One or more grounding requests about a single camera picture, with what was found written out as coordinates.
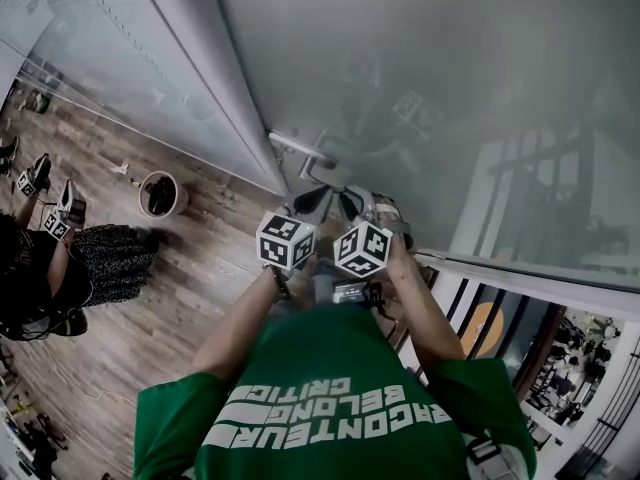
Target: glass wall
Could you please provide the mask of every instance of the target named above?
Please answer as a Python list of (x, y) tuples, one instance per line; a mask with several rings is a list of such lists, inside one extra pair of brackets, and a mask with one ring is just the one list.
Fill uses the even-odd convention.
[(266, 126), (420, 246), (638, 281), (640, 0), (222, 1)]
[(0, 69), (272, 188), (184, 59), (131, 0), (0, 0)]

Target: green t-shirt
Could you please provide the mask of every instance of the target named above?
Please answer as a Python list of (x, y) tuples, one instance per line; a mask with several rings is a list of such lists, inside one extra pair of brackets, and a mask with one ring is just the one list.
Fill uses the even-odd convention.
[(533, 477), (502, 361), (446, 361), (428, 375), (425, 389), (358, 306), (283, 317), (231, 389), (198, 373), (140, 393), (134, 478), (194, 467), (198, 479), (467, 479), (463, 434), (490, 436), (514, 478)]

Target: hand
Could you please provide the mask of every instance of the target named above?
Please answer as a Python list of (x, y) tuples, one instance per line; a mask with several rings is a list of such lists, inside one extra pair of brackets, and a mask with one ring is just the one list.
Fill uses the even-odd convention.
[(391, 251), (389, 252), (389, 259), (387, 261), (387, 273), (393, 281), (399, 277), (403, 277), (406, 273), (415, 266), (415, 261), (404, 241), (404, 237), (401, 234), (395, 234), (391, 238)]

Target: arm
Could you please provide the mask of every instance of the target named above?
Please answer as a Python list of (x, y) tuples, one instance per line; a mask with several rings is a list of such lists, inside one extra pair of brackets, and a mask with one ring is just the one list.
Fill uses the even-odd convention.
[(393, 237), (387, 272), (404, 308), (409, 335), (422, 368), (428, 371), (441, 361), (464, 359), (458, 336), (424, 284), (400, 235)]
[(29, 226), (29, 221), (31, 220), (31, 215), (33, 215), (33, 209), (36, 207), (39, 194), (40, 191), (38, 190), (27, 197), (14, 217), (18, 226), (23, 229), (27, 229)]
[(264, 269), (202, 345), (192, 371), (231, 380), (251, 351), (277, 293), (271, 270)]
[(70, 245), (73, 242), (74, 235), (75, 230), (73, 228), (69, 229), (67, 235), (58, 242), (56, 250), (53, 252), (51, 263), (49, 263), (49, 271), (47, 272), (47, 280), (51, 287), (51, 297), (55, 297), (56, 293), (58, 293), (67, 273), (67, 266), (69, 265), (67, 244)]

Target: glass door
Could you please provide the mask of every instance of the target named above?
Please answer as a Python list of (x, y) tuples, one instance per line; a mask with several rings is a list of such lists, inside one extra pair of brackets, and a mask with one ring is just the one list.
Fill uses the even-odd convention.
[(265, 128), (418, 245), (640, 286), (640, 0), (221, 3)]

